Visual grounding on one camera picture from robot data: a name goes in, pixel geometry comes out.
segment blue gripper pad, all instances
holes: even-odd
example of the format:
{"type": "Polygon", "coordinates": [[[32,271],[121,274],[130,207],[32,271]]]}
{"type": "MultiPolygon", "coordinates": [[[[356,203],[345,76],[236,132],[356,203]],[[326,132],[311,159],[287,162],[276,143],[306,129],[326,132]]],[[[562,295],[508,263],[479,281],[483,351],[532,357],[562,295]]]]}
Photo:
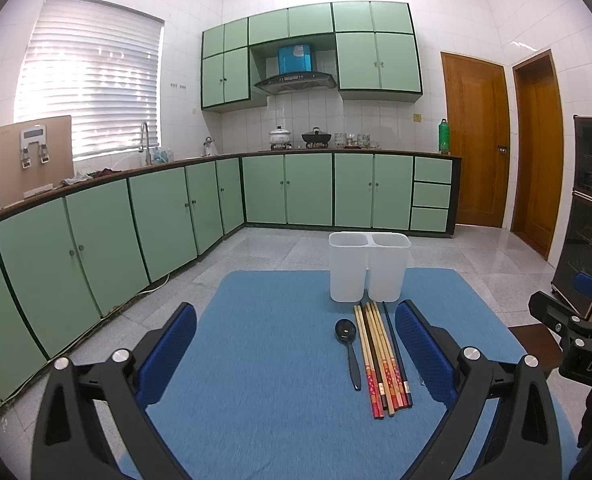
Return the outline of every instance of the blue gripper pad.
{"type": "Polygon", "coordinates": [[[160,400],[196,333],[194,307],[187,303],[160,338],[138,371],[136,402],[141,409],[160,400]]]}
{"type": "Polygon", "coordinates": [[[447,409],[456,402],[454,368],[423,323],[404,301],[396,309],[396,331],[433,400],[447,409]]]}

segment floor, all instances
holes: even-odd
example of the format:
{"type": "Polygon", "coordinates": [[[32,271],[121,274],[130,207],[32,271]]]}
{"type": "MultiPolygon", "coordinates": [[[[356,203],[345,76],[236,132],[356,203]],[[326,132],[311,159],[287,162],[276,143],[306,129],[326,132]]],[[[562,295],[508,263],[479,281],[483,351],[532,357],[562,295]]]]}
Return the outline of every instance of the floor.
{"type": "MultiPolygon", "coordinates": [[[[72,352],[77,364],[104,361],[117,348],[132,349],[151,329],[160,328],[181,301],[200,316],[220,281],[233,270],[324,270],[327,232],[244,228],[221,242],[201,262],[176,273],[159,290],[144,296],[72,352]]],[[[549,291],[553,267],[509,231],[457,226],[454,238],[411,238],[410,266],[455,269],[507,325],[530,324],[532,293],[549,291]]],[[[588,386],[562,378],[555,370],[550,389],[578,433],[588,386]]],[[[18,477],[29,480],[31,442],[46,378],[35,383],[0,416],[0,456],[18,477]]],[[[124,445],[109,410],[98,402],[109,445],[121,456],[124,445]]]]}

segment brown countertop edge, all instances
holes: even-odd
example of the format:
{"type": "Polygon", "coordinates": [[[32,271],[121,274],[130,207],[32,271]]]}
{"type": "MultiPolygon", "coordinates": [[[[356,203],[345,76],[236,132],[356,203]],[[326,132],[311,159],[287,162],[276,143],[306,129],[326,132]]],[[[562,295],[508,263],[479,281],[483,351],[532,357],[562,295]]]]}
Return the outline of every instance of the brown countertop edge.
{"type": "Polygon", "coordinates": [[[324,148],[320,150],[276,150],[276,151],[263,151],[263,152],[249,152],[249,153],[228,153],[226,155],[216,156],[201,156],[197,158],[183,158],[182,160],[174,160],[173,162],[166,162],[163,164],[156,164],[155,166],[148,166],[146,168],[136,168],[133,170],[119,171],[118,173],[101,176],[91,180],[78,182],[71,186],[59,187],[51,191],[45,191],[38,195],[32,196],[22,202],[16,203],[9,207],[0,209],[0,221],[9,218],[22,211],[30,209],[31,207],[40,205],[50,200],[55,200],[63,196],[70,195],[83,189],[89,189],[90,187],[99,186],[101,184],[107,184],[114,180],[122,180],[132,176],[138,176],[146,173],[154,173],[155,171],[172,170],[173,168],[184,168],[185,166],[191,166],[193,164],[201,164],[202,162],[210,162],[212,160],[225,160],[227,158],[239,158],[242,156],[265,156],[265,155],[290,155],[292,153],[377,153],[380,155],[415,155],[415,156],[428,156],[429,158],[448,158],[450,160],[460,160],[460,156],[455,155],[441,155],[441,153],[427,153],[427,152],[402,152],[398,150],[335,150],[332,148],[324,148]]]}

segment faucet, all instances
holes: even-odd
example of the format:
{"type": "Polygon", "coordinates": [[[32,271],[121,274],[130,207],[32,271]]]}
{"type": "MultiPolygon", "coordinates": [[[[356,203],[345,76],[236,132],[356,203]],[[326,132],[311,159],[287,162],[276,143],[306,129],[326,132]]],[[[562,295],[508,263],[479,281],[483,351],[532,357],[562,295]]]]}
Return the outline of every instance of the faucet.
{"type": "Polygon", "coordinates": [[[144,148],[142,145],[142,137],[145,132],[146,132],[146,152],[144,152],[144,165],[151,166],[151,152],[149,151],[149,126],[146,124],[146,121],[143,121],[142,125],[140,126],[140,147],[138,148],[139,153],[142,153],[144,151],[144,148]]]}

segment white plastic container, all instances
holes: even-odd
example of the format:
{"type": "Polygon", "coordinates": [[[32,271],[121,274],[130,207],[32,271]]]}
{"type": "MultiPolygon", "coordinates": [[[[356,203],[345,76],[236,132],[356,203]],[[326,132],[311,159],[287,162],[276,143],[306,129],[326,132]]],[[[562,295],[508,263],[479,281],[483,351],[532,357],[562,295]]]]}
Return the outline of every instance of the white plastic container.
{"type": "Polygon", "coordinates": [[[373,301],[396,301],[403,286],[412,244],[400,233],[371,233],[367,291],[373,301]]]}
{"type": "Polygon", "coordinates": [[[367,273],[365,233],[337,232],[329,235],[329,273],[332,300],[361,301],[367,273]]]}

